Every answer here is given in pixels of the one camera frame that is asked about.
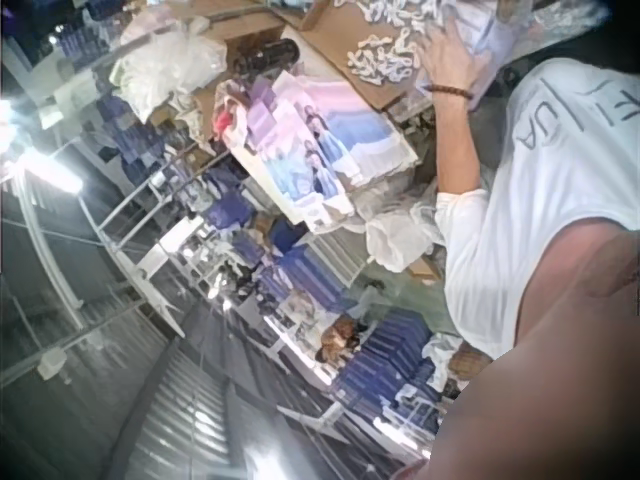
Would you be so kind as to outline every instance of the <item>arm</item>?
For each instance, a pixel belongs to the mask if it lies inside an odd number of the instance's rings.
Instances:
[[[434,85],[469,91],[490,56],[472,57],[464,46],[455,18],[449,16],[445,31],[433,28],[424,45],[423,65]],[[466,98],[434,92],[437,124],[438,189],[463,194],[480,187],[480,162],[476,153]]]
[[[460,195],[480,187],[480,162],[471,138],[467,100],[434,94],[438,190]]]

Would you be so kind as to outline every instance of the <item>printed photo of people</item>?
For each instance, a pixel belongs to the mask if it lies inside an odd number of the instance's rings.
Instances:
[[[281,105],[279,123],[261,144],[260,158],[278,190],[313,226],[331,224],[353,212],[331,164],[293,105]]]
[[[359,183],[361,175],[358,164],[342,142],[331,133],[327,123],[315,107],[313,105],[305,105],[303,112],[305,123],[320,147],[327,164],[331,165],[335,172],[344,174],[349,179],[349,184]]]

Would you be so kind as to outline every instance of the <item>purple package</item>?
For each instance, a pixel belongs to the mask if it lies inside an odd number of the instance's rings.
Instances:
[[[251,91],[249,92],[251,105],[261,101],[268,109],[271,109],[273,102],[276,99],[276,94],[271,88],[271,83],[271,80],[267,78],[256,78],[255,82],[253,82],[253,86],[251,87]]]
[[[247,112],[247,126],[253,145],[260,145],[264,137],[276,126],[276,120],[264,102],[257,101]]]

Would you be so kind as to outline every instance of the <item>stack of packages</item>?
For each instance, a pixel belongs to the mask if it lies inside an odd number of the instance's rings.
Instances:
[[[389,310],[362,350],[334,380],[333,397],[369,421],[383,417],[389,407],[395,406],[396,410],[407,407],[399,404],[396,397],[407,384],[426,386],[421,378],[432,366],[423,360],[421,353],[431,335],[420,314],[397,308]],[[432,393],[425,391],[423,395],[430,397]]]
[[[234,102],[237,119],[223,139],[257,153],[273,184],[312,232],[355,213],[350,196],[412,167],[417,157],[394,127],[346,81],[283,72],[260,79],[250,104]]]
[[[152,125],[142,124],[129,105],[108,94],[96,102],[102,129],[122,154],[122,170],[133,185],[140,185],[163,161],[164,140]]]
[[[307,292],[328,312],[341,313],[351,305],[345,303],[345,286],[308,245],[291,249],[277,260],[293,286]]]

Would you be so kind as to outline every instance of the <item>woman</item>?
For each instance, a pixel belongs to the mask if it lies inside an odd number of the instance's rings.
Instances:
[[[340,192],[338,190],[338,179],[324,165],[322,158],[317,152],[307,152],[306,163],[311,167],[313,175],[313,189],[321,194],[325,199],[335,197]]]
[[[360,168],[349,151],[327,128],[319,115],[308,115],[306,124],[313,133],[327,164],[337,172],[344,173],[350,179],[360,177]]]

